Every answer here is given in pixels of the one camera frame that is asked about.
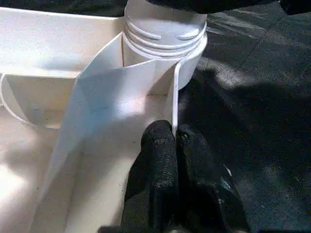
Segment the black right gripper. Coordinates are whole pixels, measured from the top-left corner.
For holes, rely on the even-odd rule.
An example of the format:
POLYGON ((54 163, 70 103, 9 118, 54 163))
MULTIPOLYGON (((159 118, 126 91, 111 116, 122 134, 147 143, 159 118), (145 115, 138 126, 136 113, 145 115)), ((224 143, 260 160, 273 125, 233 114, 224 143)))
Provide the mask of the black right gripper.
POLYGON ((281 0, 280 6, 287 15, 297 15, 311 11, 311 0, 281 0))

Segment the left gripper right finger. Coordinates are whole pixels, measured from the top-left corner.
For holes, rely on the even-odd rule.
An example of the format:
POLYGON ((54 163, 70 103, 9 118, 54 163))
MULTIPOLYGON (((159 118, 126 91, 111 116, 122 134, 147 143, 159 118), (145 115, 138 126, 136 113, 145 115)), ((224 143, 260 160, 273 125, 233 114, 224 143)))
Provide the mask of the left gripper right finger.
POLYGON ((177 130, 181 224, 192 233, 248 233, 229 169, 190 125, 177 130))

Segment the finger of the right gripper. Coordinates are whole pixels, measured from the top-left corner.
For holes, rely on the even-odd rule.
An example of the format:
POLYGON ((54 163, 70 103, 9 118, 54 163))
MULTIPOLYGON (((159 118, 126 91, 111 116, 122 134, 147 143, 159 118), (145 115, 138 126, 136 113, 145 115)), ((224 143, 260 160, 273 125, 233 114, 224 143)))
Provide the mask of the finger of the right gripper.
POLYGON ((212 14, 248 6, 269 4, 274 0, 148 0, 149 3, 199 14, 212 14))

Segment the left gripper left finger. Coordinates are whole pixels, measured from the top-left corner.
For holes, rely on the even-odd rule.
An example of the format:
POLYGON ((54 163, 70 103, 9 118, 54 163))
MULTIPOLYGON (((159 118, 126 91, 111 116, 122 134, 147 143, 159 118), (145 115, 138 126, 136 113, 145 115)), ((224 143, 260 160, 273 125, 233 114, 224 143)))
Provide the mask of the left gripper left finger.
POLYGON ((175 137, 166 120, 151 123, 130 168, 122 226, 134 232, 163 233, 174 222, 178 203, 175 137))

